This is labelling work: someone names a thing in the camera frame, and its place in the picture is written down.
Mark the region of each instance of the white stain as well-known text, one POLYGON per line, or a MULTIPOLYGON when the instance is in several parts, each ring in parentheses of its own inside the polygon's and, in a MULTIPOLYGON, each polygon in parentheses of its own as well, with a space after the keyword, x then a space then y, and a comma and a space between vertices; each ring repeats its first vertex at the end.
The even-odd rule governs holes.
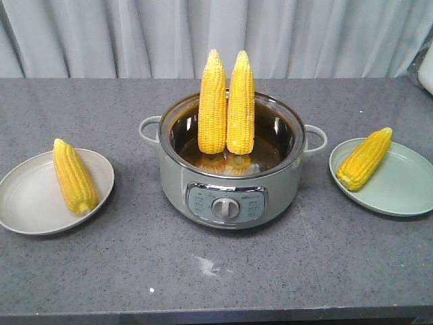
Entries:
POLYGON ((200 262, 200 270, 205 276, 218 276, 220 269, 214 268, 215 263, 209 259, 204 259, 193 255, 200 262))

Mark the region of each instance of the mint green plate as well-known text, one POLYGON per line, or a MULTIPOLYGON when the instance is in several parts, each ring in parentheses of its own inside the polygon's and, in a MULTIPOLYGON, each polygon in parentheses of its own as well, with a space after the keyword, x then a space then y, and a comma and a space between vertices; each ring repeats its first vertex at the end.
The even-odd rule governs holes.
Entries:
POLYGON ((378 169, 357 191, 347 190, 336 170, 365 138, 345 141, 332 150, 329 169, 338 187, 372 211, 398 217, 421 215, 433 209, 433 165, 407 147, 391 143, 378 169))

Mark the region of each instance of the gray curtain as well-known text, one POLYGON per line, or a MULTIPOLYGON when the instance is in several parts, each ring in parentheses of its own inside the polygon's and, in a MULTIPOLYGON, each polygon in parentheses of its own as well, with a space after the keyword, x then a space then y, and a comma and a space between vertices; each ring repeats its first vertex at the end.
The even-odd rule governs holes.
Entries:
POLYGON ((431 0, 0 0, 0 77, 200 78, 246 49, 256 78, 397 77, 431 0))

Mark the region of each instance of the pot handle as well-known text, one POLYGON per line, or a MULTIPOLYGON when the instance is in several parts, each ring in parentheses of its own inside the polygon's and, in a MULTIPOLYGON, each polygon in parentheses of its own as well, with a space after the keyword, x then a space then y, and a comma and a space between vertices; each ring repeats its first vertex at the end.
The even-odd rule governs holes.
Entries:
POLYGON ((159 144, 160 144, 160 142, 158 140, 158 134, 156 134, 156 139, 151 139, 149 137, 146 137, 144 135, 143 131, 148 125, 151 125, 154 123, 159 123, 161 121, 161 118, 162 117, 160 115, 148 117, 143 122, 141 122, 141 124, 138 128, 138 133, 140 133, 140 136, 143 138, 145 143, 149 144, 150 146, 152 146, 154 148, 157 148, 157 146, 159 146, 159 144))
POLYGON ((306 139, 306 144, 305 144, 305 150, 304 150, 304 156, 306 157, 310 157, 314 154, 318 154, 320 151, 322 151, 323 149, 325 149, 326 145, 327 145, 327 136, 324 130, 315 127, 314 125, 305 125, 305 131, 306 132, 311 132, 311 133, 315 133, 317 134, 323 141, 322 145, 317 147, 317 148, 313 148, 313 149, 308 149, 309 145, 308 145, 308 138, 306 139))

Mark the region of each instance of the control panel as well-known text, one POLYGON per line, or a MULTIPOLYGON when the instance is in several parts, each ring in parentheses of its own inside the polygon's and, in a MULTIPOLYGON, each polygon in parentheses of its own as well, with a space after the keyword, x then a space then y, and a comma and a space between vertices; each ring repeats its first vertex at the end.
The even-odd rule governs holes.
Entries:
POLYGON ((197 217, 217 223, 243 223, 260 218, 267 205, 262 186, 228 187, 191 183, 187 187, 188 209, 197 217))

